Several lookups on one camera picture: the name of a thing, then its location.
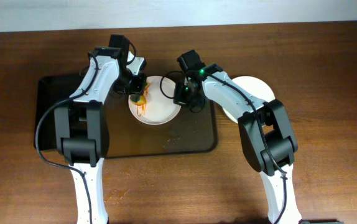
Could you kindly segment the white plate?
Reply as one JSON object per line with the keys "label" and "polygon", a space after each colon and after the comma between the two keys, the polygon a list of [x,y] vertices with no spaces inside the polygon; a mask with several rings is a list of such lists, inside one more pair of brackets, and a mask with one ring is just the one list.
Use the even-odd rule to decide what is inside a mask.
{"label": "white plate", "polygon": [[[161,125],[168,123],[174,119],[181,106],[164,96],[160,90],[161,76],[151,76],[147,78],[150,83],[149,87],[144,93],[146,103],[138,106],[131,100],[128,100],[129,110],[132,115],[142,123],[149,125]],[[175,82],[169,78],[162,80],[162,90],[168,95],[172,96],[175,90]]]}
{"label": "white plate", "polygon": [[[248,98],[252,101],[254,101],[254,98],[259,98],[265,102],[270,102],[276,98],[271,87],[256,77],[239,76],[233,78],[231,81],[247,91],[249,93]],[[255,102],[253,102],[253,105],[256,109],[260,108],[260,105]]]}

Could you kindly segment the orange green sponge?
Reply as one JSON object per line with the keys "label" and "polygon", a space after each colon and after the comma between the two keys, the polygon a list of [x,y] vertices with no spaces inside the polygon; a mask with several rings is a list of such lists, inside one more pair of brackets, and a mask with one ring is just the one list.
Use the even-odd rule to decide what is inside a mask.
{"label": "orange green sponge", "polygon": [[144,87],[144,91],[142,95],[131,95],[129,97],[131,103],[133,103],[136,106],[142,106],[144,104],[146,104],[146,94],[147,94],[147,89],[150,86],[149,82],[146,82],[146,85]]}

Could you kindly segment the white plate back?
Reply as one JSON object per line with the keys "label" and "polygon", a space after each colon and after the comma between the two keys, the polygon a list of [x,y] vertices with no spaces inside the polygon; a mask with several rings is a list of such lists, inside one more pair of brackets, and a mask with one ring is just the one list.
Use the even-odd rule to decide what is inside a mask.
{"label": "white plate back", "polygon": [[[150,83],[149,87],[144,93],[146,103],[138,106],[131,100],[128,100],[129,110],[132,115],[142,123],[149,125],[161,125],[168,123],[174,119],[181,106],[164,96],[160,90],[161,76],[151,76],[147,78]],[[175,90],[175,82],[169,78],[162,80],[162,90],[168,95],[172,96]]]}

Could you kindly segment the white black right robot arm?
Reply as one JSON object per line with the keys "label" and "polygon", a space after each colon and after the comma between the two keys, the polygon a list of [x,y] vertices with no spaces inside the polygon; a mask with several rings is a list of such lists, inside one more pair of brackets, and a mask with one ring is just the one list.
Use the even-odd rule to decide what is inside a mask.
{"label": "white black right robot arm", "polygon": [[298,144],[284,105],[248,93],[217,64],[180,68],[186,81],[177,83],[174,103],[199,107],[211,100],[231,114],[238,122],[243,154],[262,178],[269,222],[300,223],[292,180]]}

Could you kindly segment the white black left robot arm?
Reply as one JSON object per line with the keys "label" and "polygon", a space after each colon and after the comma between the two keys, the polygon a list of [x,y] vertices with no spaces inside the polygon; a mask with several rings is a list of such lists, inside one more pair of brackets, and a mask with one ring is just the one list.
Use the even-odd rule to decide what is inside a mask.
{"label": "white black left robot arm", "polygon": [[96,48],[79,87],[54,109],[57,150],[72,173],[78,223],[108,223],[102,169],[109,150],[104,103],[111,91],[140,95],[146,87],[143,57],[123,47]]}

